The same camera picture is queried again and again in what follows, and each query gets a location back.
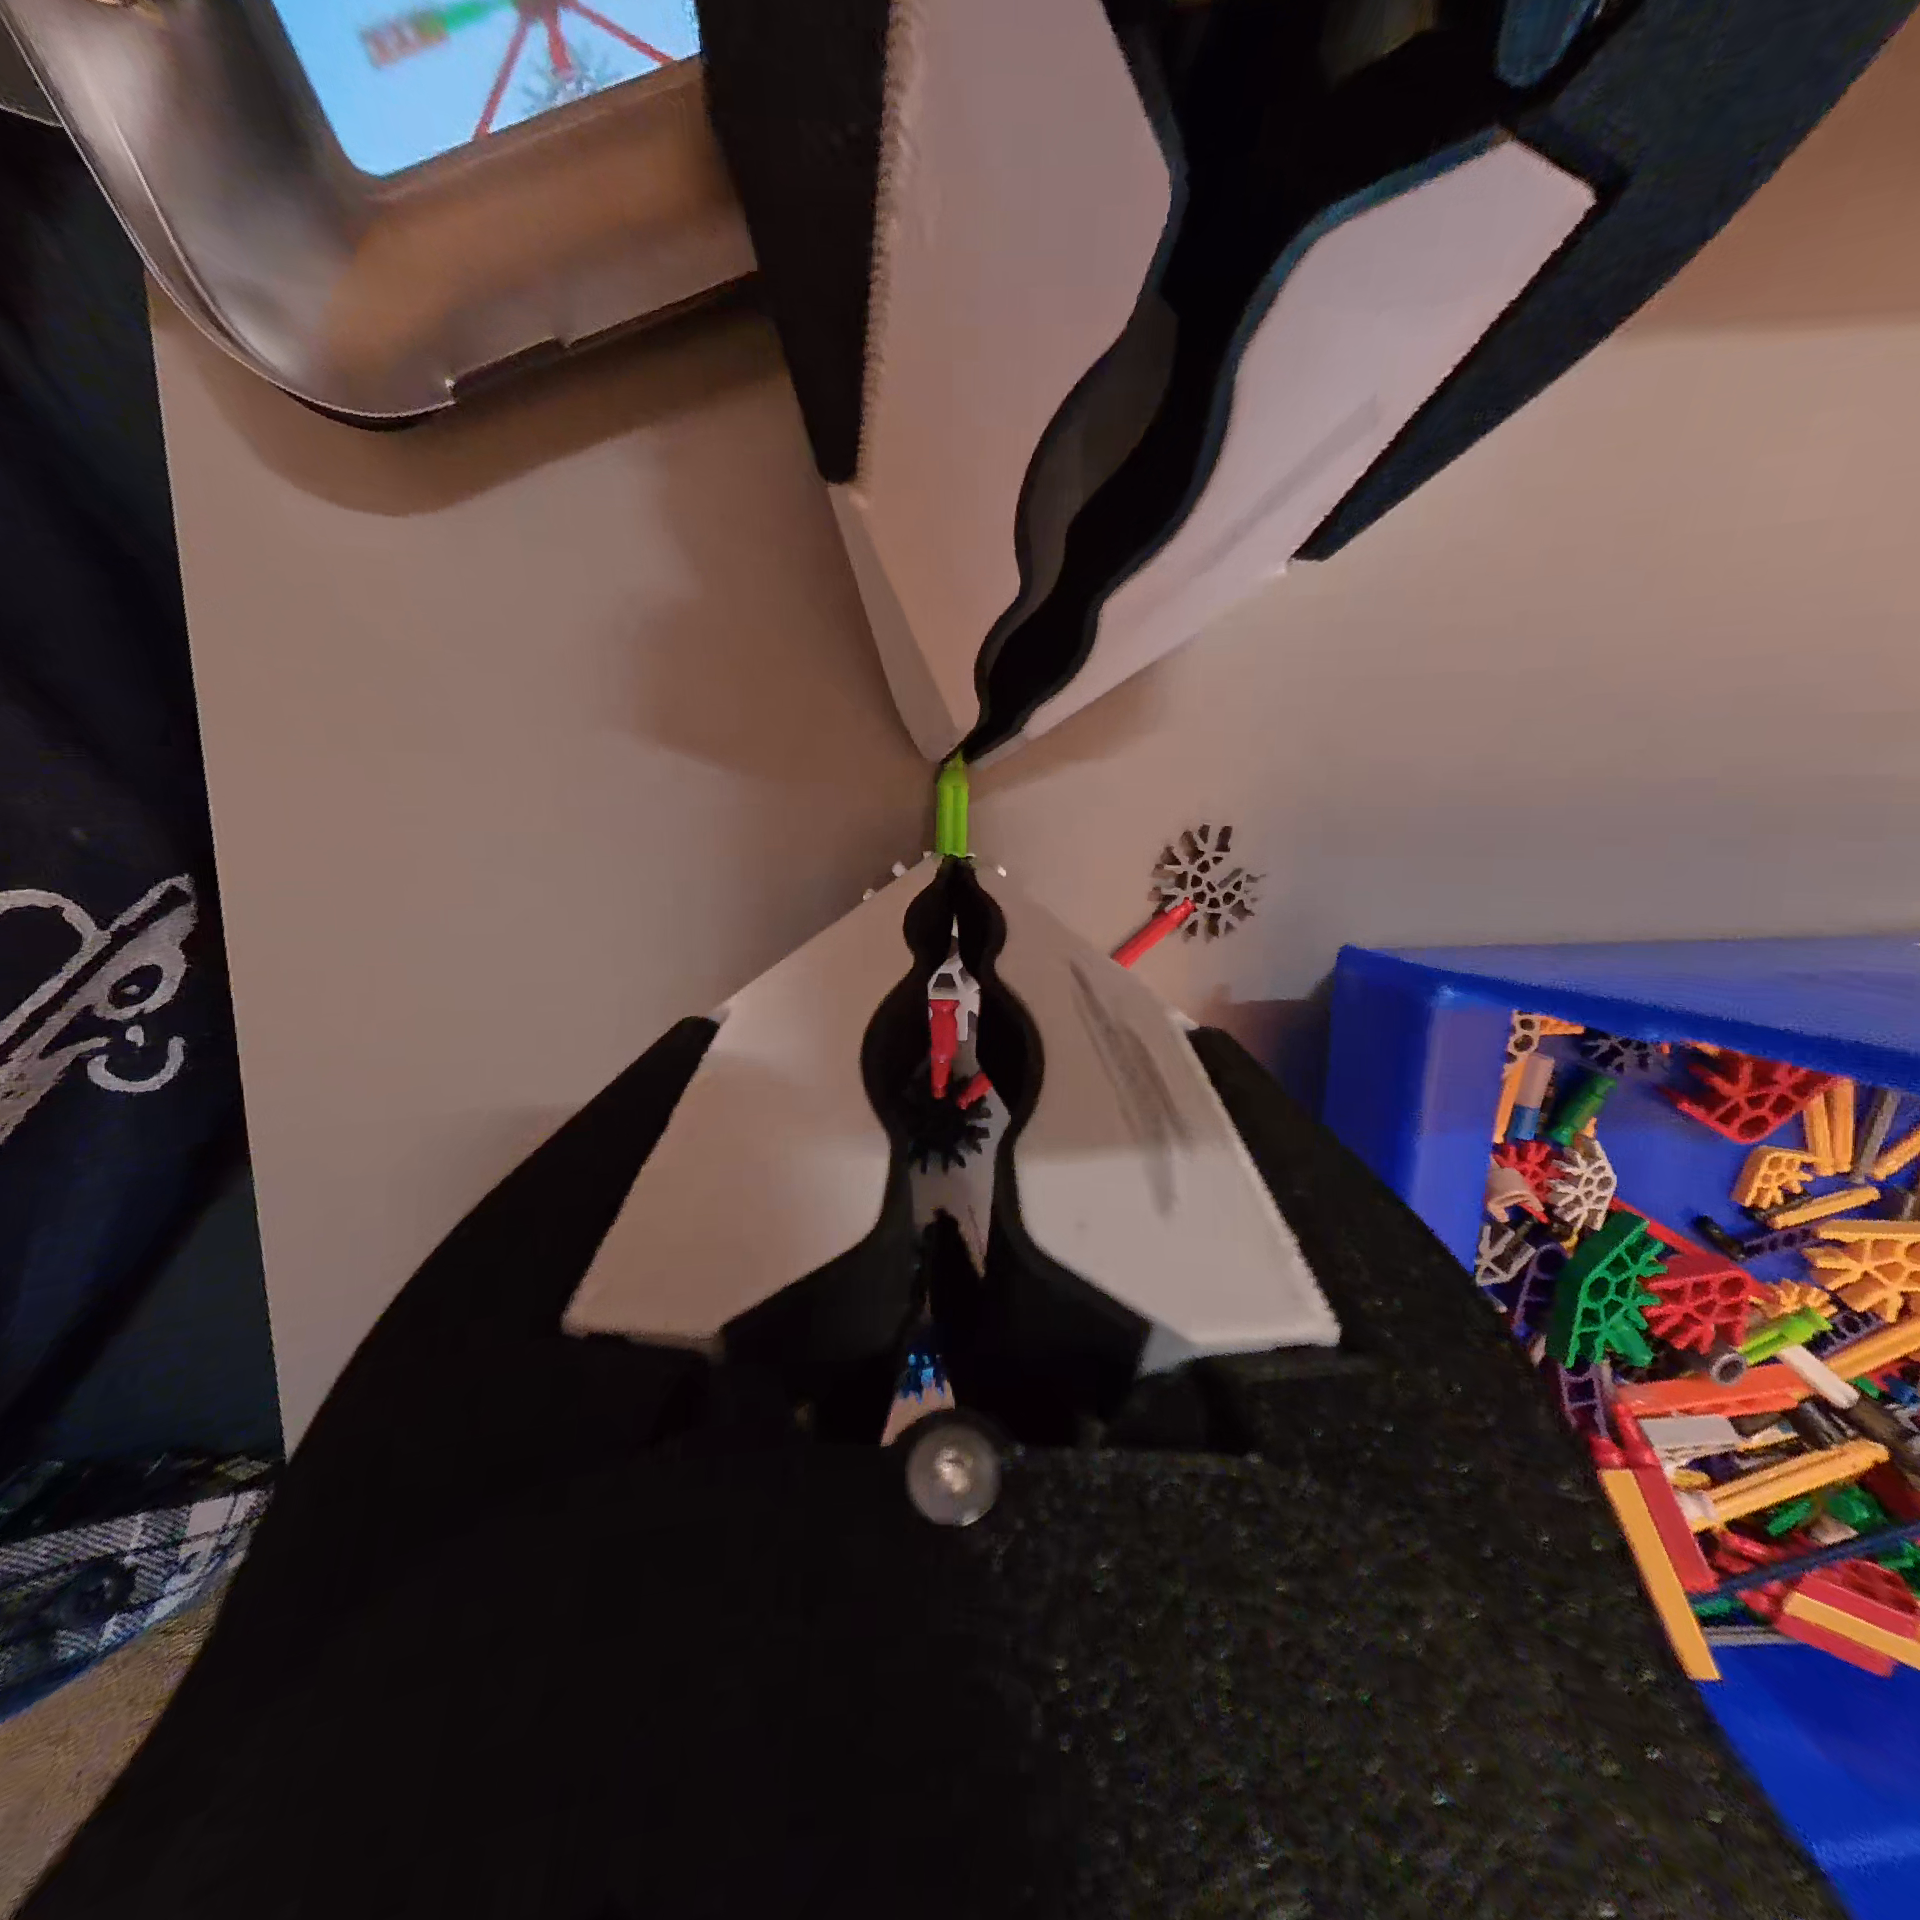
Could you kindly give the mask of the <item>black snowflake connector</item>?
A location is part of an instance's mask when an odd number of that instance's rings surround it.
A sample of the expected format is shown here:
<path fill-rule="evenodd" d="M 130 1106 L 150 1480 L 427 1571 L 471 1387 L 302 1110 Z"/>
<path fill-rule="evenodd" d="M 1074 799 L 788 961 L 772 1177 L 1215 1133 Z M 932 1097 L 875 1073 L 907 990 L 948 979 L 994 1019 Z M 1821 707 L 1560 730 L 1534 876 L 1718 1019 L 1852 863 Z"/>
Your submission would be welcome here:
<path fill-rule="evenodd" d="M 957 1173 L 974 1161 L 991 1136 L 991 1110 L 985 1097 L 960 1106 L 955 1097 L 934 1097 L 930 1086 L 907 1093 L 907 1161 L 912 1173 Z"/>

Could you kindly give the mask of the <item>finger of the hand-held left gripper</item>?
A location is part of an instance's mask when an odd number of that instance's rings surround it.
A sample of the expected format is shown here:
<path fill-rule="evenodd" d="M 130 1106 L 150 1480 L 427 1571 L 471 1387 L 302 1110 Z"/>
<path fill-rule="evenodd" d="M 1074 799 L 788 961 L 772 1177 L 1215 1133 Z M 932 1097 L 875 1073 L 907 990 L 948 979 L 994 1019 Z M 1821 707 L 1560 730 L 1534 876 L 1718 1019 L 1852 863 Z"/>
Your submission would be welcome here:
<path fill-rule="evenodd" d="M 1522 140 L 1470 139 L 1324 207 L 1191 311 L 1158 414 L 998 646 L 967 757 L 1054 730 L 1271 584 L 1594 204 Z"/>
<path fill-rule="evenodd" d="M 1134 317 L 1174 173 L 1100 4 L 894 4 L 858 463 L 828 504 L 930 764 L 1035 581 L 1030 471 Z"/>

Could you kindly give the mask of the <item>white snowflake connector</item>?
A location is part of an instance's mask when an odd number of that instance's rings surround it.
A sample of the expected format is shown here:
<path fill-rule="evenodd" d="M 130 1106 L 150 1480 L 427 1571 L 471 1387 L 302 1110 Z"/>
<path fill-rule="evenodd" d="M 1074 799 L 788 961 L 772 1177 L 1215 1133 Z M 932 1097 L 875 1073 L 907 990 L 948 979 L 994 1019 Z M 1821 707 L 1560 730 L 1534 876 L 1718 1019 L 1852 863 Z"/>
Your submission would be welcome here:
<path fill-rule="evenodd" d="M 998 979 L 1010 930 L 974 860 L 930 853 L 878 901 L 904 909 L 901 939 L 925 1001 L 967 1001 Z"/>

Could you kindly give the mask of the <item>person's dark printed t-shirt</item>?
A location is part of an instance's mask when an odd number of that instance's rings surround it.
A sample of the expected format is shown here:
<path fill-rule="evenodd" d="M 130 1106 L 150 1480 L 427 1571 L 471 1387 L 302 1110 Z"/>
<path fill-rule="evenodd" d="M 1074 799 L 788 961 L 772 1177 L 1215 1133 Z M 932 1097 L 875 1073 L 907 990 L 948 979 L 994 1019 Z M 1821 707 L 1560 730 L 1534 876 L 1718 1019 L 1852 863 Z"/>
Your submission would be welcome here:
<path fill-rule="evenodd" d="M 278 1443 L 150 289 L 2 117 L 2 1469 Z"/>

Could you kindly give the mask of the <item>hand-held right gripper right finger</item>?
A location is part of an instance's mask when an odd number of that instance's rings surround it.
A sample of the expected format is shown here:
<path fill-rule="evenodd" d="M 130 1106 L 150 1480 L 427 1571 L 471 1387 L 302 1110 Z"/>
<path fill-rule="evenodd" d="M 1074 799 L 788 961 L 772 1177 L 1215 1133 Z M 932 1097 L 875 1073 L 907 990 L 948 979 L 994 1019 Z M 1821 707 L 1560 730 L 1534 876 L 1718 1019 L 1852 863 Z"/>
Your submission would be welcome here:
<path fill-rule="evenodd" d="M 1010 1113 L 967 1370 L 1334 1349 L 1332 1303 L 1190 1021 L 985 869 L 964 873 L 964 956 Z"/>

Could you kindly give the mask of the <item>dark grey snowflake connector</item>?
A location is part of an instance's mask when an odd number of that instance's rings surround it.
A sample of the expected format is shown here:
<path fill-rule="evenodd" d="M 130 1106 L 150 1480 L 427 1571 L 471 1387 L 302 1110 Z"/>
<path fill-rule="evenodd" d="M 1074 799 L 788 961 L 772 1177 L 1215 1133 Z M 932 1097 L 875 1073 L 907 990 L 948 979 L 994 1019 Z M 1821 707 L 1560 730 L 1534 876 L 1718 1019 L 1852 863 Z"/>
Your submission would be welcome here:
<path fill-rule="evenodd" d="M 1261 907 L 1261 876 L 1244 866 L 1231 824 L 1182 829 L 1158 854 L 1148 887 L 1161 913 L 1190 907 L 1177 930 L 1185 944 L 1224 940 Z"/>

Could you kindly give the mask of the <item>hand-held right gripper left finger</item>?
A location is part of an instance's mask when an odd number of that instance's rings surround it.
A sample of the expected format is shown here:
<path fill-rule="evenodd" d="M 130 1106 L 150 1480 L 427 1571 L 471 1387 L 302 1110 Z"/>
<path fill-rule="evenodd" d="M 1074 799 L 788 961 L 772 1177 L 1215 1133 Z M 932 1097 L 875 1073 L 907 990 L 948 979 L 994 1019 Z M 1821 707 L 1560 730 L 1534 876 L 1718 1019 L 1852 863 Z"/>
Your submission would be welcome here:
<path fill-rule="evenodd" d="M 925 976 L 908 869 L 717 1011 L 564 1331 L 731 1354 L 890 1354 L 912 1316 L 912 1204 L 864 1077 L 884 1001 Z"/>

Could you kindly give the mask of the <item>pile of colourful construction pieces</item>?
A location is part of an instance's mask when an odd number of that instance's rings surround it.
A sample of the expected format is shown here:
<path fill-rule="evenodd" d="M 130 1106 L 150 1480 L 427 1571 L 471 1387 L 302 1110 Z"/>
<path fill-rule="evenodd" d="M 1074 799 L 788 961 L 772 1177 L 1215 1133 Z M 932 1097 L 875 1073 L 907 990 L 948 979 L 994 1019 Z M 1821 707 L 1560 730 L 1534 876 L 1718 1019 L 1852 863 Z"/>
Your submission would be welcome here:
<path fill-rule="evenodd" d="M 1475 1284 L 1677 1666 L 1917 1669 L 1917 1094 L 1515 1011 Z"/>

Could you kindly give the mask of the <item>person's plaid shirt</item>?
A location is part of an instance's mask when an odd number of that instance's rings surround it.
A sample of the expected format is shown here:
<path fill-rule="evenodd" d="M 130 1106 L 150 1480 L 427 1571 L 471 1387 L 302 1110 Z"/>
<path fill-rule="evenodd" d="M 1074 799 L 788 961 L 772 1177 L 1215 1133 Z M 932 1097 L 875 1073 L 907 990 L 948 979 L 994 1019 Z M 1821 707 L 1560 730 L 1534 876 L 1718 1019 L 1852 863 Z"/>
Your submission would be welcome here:
<path fill-rule="evenodd" d="M 41 1460 L 2 1480 L 2 1717 L 205 1597 L 250 1551 L 264 1456 Z"/>

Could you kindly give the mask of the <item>blue plastic bin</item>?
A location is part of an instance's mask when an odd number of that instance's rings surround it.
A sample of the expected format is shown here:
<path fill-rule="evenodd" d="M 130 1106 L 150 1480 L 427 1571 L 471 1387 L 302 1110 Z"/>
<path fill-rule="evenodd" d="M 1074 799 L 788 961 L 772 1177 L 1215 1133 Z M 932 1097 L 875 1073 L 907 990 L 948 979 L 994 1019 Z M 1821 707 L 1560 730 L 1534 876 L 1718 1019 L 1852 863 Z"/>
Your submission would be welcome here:
<path fill-rule="evenodd" d="M 1342 950 L 1324 1119 L 1475 1260 L 1511 1021 L 1731 1044 L 1894 1089 L 1917 1119 L 1917 939 Z M 1917 1916 L 1917 1674 L 1731 1647 L 1707 1703 L 1854 1917 Z"/>

